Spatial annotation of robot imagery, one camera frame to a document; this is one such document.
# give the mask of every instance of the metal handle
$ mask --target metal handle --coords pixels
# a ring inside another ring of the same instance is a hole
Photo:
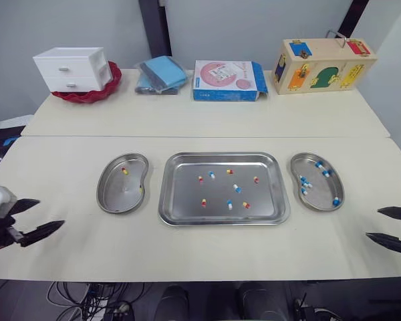
[[[333,34],[338,35],[339,37],[343,38],[343,45],[342,45],[342,48],[343,48],[343,47],[345,46],[345,44],[348,42],[348,39],[347,39],[347,37],[346,37],[345,35],[341,34],[340,32],[334,31],[334,30],[328,30],[328,31],[327,31],[327,35],[325,36],[325,38],[328,38],[328,35],[329,35],[330,33],[333,33]]]

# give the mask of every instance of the white wall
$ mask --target white wall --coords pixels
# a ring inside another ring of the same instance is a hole
[[[378,45],[376,53],[379,59],[359,83],[358,89],[401,149],[401,6],[388,32],[385,33],[381,26],[388,14],[385,8],[389,8],[391,3],[401,5],[401,1],[370,0],[354,35]],[[381,41],[378,34],[384,34]]]
[[[282,39],[325,37],[338,30],[352,0],[166,0],[172,55],[198,60],[253,60],[272,69]]]
[[[57,46],[104,47],[121,68],[150,58],[138,0],[0,1],[0,120],[44,101],[32,57]]]

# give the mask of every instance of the white table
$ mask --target white table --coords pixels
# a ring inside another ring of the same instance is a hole
[[[264,151],[280,164],[291,216],[277,226],[171,227],[158,216],[166,160],[176,152]],[[306,209],[288,162],[315,152],[338,171],[344,206]],[[140,152],[150,162],[146,198],[129,215],[96,204],[96,184],[115,156]],[[365,232],[401,239],[401,221],[376,212],[401,206],[401,152],[389,138],[22,137],[0,164],[0,184],[41,203],[17,216],[29,231],[65,224],[26,248],[0,250],[0,278],[66,281],[324,280],[401,276],[401,254]]]
[[[138,71],[122,70],[118,91],[92,105],[50,96],[24,136],[389,137],[358,92],[277,95],[256,102],[196,102],[192,84],[177,96],[134,92]]]

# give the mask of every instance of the stainless steel tray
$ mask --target stainless steel tray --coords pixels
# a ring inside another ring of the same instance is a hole
[[[159,213],[170,225],[280,224],[289,216],[289,202],[269,154],[179,153],[166,162]]]
[[[290,167],[297,182],[297,194],[307,207],[316,211],[335,211],[343,205],[345,195],[342,181],[337,171],[325,159],[303,152],[291,159]],[[329,177],[324,175],[324,171],[327,171]],[[311,187],[302,185],[302,177]],[[306,195],[302,193],[302,188],[305,189]]]
[[[141,154],[125,154],[112,160],[101,174],[97,202],[107,213],[137,209],[144,199],[148,161]]]

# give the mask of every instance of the red bowl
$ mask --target red bowl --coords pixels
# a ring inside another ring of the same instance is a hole
[[[77,102],[79,104],[91,104],[107,98],[118,89],[120,78],[122,78],[122,72],[118,65],[114,62],[108,62],[108,65],[110,66],[113,79],[111,79],[100,92],[91,90],[90,92],[52,92],[52,94],[68,102]]]

